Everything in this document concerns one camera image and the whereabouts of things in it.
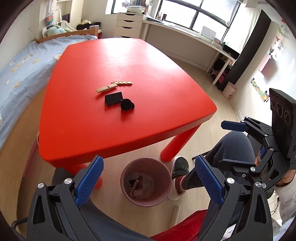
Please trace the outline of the right hand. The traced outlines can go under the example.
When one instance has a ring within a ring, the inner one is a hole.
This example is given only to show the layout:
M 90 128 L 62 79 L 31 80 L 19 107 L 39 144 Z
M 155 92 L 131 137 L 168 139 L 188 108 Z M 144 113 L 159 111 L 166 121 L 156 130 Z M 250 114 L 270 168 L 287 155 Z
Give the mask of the right hand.
M 278 187 L 283 187 L 288 185 L 295 176 L 295 170 L 288 170 L 286 175 L 276 184 Z

